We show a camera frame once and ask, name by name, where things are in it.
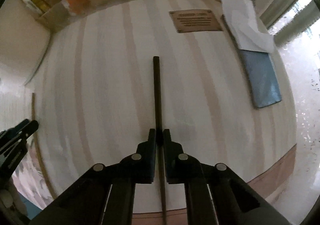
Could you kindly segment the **black chopstick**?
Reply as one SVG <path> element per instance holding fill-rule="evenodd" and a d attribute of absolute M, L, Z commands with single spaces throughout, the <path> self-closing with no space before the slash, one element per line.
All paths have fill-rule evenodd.
<path fill-rule="evenodd" d="M 158 156 L 159 186 L 161 195 L 161 208 L 163 224 L 167 224 L 167 207 L 165 194 L 165 173 L 162 146 L 162 99 L 161 99 L 161 71 L 158 56 L 153 57 L 153 87 L 155 99 L 156 144 Z"/>

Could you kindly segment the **brown wooden chopstick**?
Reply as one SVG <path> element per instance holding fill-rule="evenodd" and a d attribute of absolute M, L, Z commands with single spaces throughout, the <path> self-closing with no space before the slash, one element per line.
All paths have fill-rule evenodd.
<path fill-rule="evenodd" d="M 32 92 L 31 94 L 31 116 L 33 120 L 36 120 L 36 95 L 34 92 Z M 37 155 L 37 160 L 39 162 L 39 166 L 40 166 L 40 170 L 43 174 L 43 178 L 44 181 L 47 185 L 47 188 L 52 196 L 52 198 L 55 200 L 57 198 L 57 193 L 55 192 L 55 189 L 53 188 L 49 176 L 48 176 L 48 172 L 46 170 L 46 167 L 44 165 L 44 161 L 43 161 L 43 157 L 42 157 L 42 153 L 41 153 L 41 149 L 40 149 L 40 144 L 39 144 L 39 134 L 38 131 L 35 133 L 34 135 L 34 143 L 35 143 L 35 150 L 36 150 L 36 155 Z"/>

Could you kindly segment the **striped table mat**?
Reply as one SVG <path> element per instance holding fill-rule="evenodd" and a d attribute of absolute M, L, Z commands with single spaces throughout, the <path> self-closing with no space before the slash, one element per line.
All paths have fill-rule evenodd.
<path fill-rule="evenodd" d="M 222 31 L 178 33 L 170 11 L 209 9 Z M 40 149 L 58 197 L 97 163 L 115 165 L 156 130 L 153 57 L 161 71 L 162 128 L 201 163 L 224 163 L 262 198 L 292 173 L 295 109 L 280 55 L 282 101 L 253 107 L 247 77 L 224 27 L 221 1 L 131 0 L 53 36 L 37 89 Z M 167 183 L 167 224 L 188 224 L 183 184 Z M 131 224 L 163 224 L 155 177 L 137 184 Z"/>

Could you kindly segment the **brown mat label patch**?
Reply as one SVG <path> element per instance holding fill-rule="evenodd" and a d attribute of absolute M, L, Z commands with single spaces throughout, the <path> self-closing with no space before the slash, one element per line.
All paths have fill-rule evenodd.
<path fill-rule="evenodd" d="M 213 12 L 209 9 L 170 11 L 169 15 L 178 33 L 222 31 Z"/>

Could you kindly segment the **white crumpled paper towel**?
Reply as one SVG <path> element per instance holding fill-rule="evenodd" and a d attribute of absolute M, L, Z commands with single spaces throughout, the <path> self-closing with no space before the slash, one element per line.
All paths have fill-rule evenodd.
<path fill-rule="evenodd" d="M 273 36 L 258 29 L 257 15 L 250 0 L 221 0 L 227 26 L 241 50 L 272 53 Z"/>

